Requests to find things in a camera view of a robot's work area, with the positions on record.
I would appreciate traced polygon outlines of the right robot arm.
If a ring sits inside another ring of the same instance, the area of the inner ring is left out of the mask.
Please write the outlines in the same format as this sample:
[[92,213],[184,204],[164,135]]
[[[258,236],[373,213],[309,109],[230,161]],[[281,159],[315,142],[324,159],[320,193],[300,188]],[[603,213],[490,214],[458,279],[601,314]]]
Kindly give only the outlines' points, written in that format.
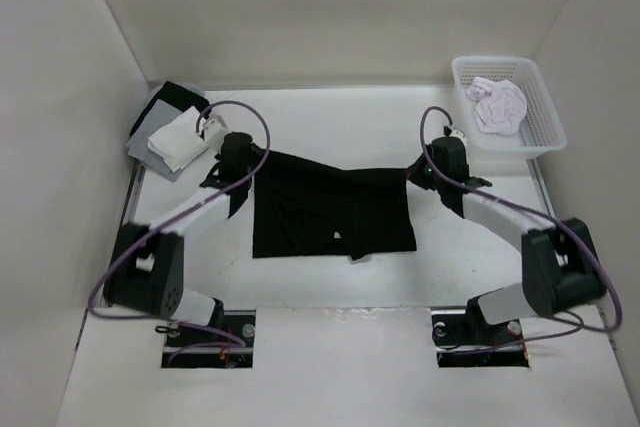
[[521,256],[519,282],[467,302],[463,327],[471,340],[487,342],[502,323],[550,318],[607,292],[589,259],[594,249],[586,225],[577,219],[557,225],[534,209],[499,201],[490,182],[470,175],[460,139],[440,137],[425,145],[407,174],[411,183],[437,192],[446,208],[486,228]]

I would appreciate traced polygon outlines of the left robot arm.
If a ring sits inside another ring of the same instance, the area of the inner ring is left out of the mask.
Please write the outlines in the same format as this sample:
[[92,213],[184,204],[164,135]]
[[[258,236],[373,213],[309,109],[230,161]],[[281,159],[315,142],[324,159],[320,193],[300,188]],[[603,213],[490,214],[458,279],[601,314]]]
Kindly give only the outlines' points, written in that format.
[[124,224],[114,246],[114,268],[102,287],[105,301],[147,317],[185,323],[202,345],[219,342],[224,304],[185,286],[186,240],[240,210],[265,153],[246,133],[226,135],[216,164],[193,195],[149,224]]

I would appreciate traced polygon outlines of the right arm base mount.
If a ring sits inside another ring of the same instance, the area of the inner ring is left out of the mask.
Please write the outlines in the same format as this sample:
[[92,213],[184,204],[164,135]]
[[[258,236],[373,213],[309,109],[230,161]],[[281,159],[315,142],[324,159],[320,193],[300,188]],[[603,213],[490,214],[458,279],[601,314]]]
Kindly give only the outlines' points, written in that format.
[[432,341],[440,368],[528,368],[529,359],[523,345],[519,320],[500,324],[476,321],[464,309],[431,312]]

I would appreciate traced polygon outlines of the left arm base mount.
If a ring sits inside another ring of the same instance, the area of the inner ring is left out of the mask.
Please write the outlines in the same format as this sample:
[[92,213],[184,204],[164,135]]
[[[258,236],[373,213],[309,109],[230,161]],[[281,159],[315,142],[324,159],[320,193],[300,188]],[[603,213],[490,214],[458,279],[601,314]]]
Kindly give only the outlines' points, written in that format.
[[155,327],[164,337],[163,369],[251,369],[254,361],[256,312],[228,311],[216,327],[170,322]]

